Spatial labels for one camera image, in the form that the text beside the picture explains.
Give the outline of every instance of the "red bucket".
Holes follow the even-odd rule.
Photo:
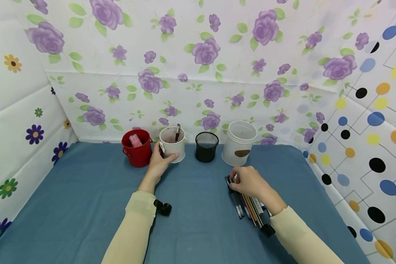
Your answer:
[[[129,136],[136,134],[142,143],[140,147],[132,147]],[[143,129],[135,129],[128,131],[121,139],[123,145],[123,153],[128,156],[129,163],[137,168],[145,167],[150,164],[151,155],[151,137],[150,134]]]

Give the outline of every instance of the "beige sleeve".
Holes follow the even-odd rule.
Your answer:
[[[270,222],[280,243],[299,264],[343,264],[289,206]]]
[[[114,234],[101,264],[142,264],[153,225],[155,196],[134,192],[126,206],[125,218]]]

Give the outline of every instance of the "purple rose print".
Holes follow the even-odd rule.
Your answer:
[[[220,123],[220,115],[214,112],[209,112],[206,117],[201,119],[201,126],[204,130],[214,129]]]
[[[367,33],[359,33],[359,35],[356,37],[355,43],[357,50],[362,50],[364,46],[368,44],[369,39],[370,37],[368,37]]]
[[[279,80],[274,80],[267,83],[264,88],[264,98],[268,101],[277,102],[280,97],[283,97],[285,89],[281,86]]]
[[[138,73],[138,77],[142,89],[144,89],[146,92],[158,94],[160,89],[163,88],[163,82],[161,79],[154,76],[154,73],[149,69],[145,69]]]
[[[90,123],[92,126],[103,125],[106,122],[106,115],[104,115],[103,111],[92,106],[88,107],[82,117],[85,122]]]
[[[26,35],[39,52],[59,54],[63,51],[63,34],[48,22],[40,22],[38,28],[28,28]]]
[[[161,31],[164,34],[173,34],[174,27],[177,25],[176,19],[171,17],[169,14],[161,17],[159,23],[161,26]]]
[[[220,47],[215,39],[208,38],[204,43],[198,43],[192,49],[192,55],[195,56],[195,63],[208,65],[212,64],[219,55]]]
[[[169,106],[165,109],[167,116],[175,117],[177,115],[177,109],[174,106]]]
[[[301,86],[299,87],[301,89],[301,91],[306,91],[309,88],[308,83],[304,82],[303,84],[301,84]]]
[[[106,93],[109,96],[109,98],[118,98],[118,95],[120,94],[120,90],[111,85],[106,88]]]
[[[182,83],[186,83],[188,81],[188,76],[185,73],[179,74],[179,76],[177,78]]]
[[[89,0],[93,16],[104,26],[115,30],[123,24],[123,12],[113,0]]]
[[[273,131],[275,129],[275,126],[273,124],[268,124],[265,126],[265,128],[267,128],[268,131]]]
[[[253,35],[261,45],[276,39],[279,26],[276,24],[277,14],[274,10],[261,11],[255,20]]]
[[[121,45],[118,45],[117,48],[113,48],[111,51],[113,53],[113,58],[117,59],[118,61],[124,61],[126,59],[126,52]]]
[[[279,67],[278,75],[285,74],[290,69],[290,64],[286,63]]]
[[[260,145],[274,145],[277,142],[277,137],[274,135],[268,135],[260,140]]]
[[[83,93],[77,92],[75,94],[75,97],[78,98],[79,100],[81,100],[84,103],[89,103],[88,96],[83,94]]]
[[[47,3],[44,0],[31,0],[31,3],[34,4],[35,9],[40,11],[43,14],[48,14]]]
[[[254,62],[254,67],[252,67],[252,69],[255,72],[262,72],[265,65],[267,65],[267,63],[264,61],[264,59],[260,59],[259,61]]]
[[[316,114],[315,114],[315,117],[317,117],[317,121],[320,123],[320,124],[322,124],[323,122],[324,122],[324,115],[323,115],[323,113],[321,113],[321,112],[317,112]]]
[[[323,36],[318,31],[316,31],[307,38],[307,44],[305,45],[305,48],[315,48],[317,43],[320,42],[322,38]]]
[[[204,104],[205,104],[208,108],[214,108],[214,102],[213,102],[213,100],[205,99],[205,100],[204,100]]]
[[[162,125],[169,125],[169,120],[167,118],[161,117],[158,119],[158,121],[162,124]]]
[[[148,64],[148,63],[153,62],[156,56],[157,56],[157,54],[155,52],[153,52],[152,50],[150,50],[149,52],[146,52],[144,54],[145,63]]]
[[[343,58],[331,58],[324,64],[323,76],[332,80],[343,80],[352,74],[356,69],[356,61],[353,55],[346,55]]]
[[[217,32],[219,30],[219,26],[221,25],[219,17],[215,14],[212,14],[209,17],[209,21],[210,21],[210,28],[214,32]]]

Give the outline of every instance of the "black mesh pencil holder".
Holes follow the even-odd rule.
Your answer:
[[[210,162],[216,155],[216,148],[219,144],[219,138],[210,132],[201,132],[195,137],[197,144],[195,158],[200,162]]]

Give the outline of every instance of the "white container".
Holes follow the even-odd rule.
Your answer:
[[[160,141],[164,146],[164,158],[172,155],[173,153],[179,153],[179,157],[171,163],[181,162],[185,157],[185,131],[181,128],[179,133],[178,141],[175,142],[176,137],[176,126],[169,126],[160,132]]]
[[[229,137],[223,147],[223,160],[230,166],[243,166],[257,137],[257,129],[248,122],[234,121],[230,123],[227,135]]]

